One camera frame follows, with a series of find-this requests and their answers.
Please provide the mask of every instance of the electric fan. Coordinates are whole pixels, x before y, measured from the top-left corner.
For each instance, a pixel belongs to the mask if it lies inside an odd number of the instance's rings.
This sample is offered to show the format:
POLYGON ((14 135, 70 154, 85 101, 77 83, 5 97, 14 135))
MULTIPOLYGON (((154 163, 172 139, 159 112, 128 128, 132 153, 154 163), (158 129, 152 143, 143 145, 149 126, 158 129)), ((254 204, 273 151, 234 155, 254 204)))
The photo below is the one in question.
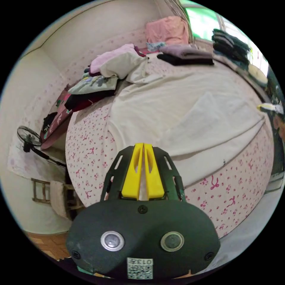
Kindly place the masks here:
POLYGON ((42 151, 38 150, 36 147, 40 147, 42 145, 41 137, 25 126, 19 126, 17 129, 18 138, 24 143, 23 150, 24 152, 30 152, 31 150, 39 155, 40 157, 46 159, 49 162, 54 162, 58 166, 66 167, 66 164, 56 161, 49 157, 47 154, 43 153, 42 151))

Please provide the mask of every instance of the wooden floor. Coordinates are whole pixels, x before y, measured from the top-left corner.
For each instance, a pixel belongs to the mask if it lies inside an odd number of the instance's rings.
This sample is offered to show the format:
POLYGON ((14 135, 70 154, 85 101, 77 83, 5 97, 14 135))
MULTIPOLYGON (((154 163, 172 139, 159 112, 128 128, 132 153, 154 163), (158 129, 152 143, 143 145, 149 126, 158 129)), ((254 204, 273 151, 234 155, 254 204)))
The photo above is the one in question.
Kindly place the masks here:
POLYGON ((50 257, 56 260, 70 257, 65 247, 67 232, 57 235, 39 235, 26 232, 26 235, 37 248, 50 257))

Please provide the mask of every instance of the white blanket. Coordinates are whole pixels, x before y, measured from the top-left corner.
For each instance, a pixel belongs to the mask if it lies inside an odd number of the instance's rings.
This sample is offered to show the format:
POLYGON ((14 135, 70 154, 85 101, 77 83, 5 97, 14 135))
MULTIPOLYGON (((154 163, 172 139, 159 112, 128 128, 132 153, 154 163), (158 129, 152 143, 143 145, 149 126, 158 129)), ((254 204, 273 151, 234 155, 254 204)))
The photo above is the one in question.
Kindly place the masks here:
POLYGON ((117 151, 150 143, 169 153, 184 185, 221 168, 254 138, 264 116, 226 71, 189 72, 125 88, 109 131, 117 151))

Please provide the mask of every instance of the yellow part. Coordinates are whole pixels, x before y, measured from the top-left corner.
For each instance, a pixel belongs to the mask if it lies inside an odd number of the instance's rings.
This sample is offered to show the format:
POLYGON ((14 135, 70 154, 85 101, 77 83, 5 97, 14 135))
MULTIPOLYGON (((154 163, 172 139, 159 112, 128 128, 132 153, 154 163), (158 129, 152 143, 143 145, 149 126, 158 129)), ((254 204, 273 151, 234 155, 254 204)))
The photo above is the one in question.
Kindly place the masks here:
POLYGON ((124 198, 139 199, 140 179, 142 176, 143 143, 136 143, 133 155, 123 185, 122 196, 124 198))
POLYGON ((145 180, 148 200, 162 198, 164 196, 164 189, 160 179, 152 145, 144 144, 144 155, 145 180))

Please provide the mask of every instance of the sticker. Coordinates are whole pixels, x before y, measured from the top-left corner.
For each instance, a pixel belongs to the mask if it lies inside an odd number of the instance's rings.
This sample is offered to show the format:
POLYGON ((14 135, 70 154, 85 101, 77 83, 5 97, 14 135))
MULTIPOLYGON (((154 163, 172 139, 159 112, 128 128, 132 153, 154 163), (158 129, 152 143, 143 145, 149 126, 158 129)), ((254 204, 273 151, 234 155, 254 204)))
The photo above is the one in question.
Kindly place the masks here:
POLYGON ((129 279, 153 279, 153 259, 127 258, 129 279))

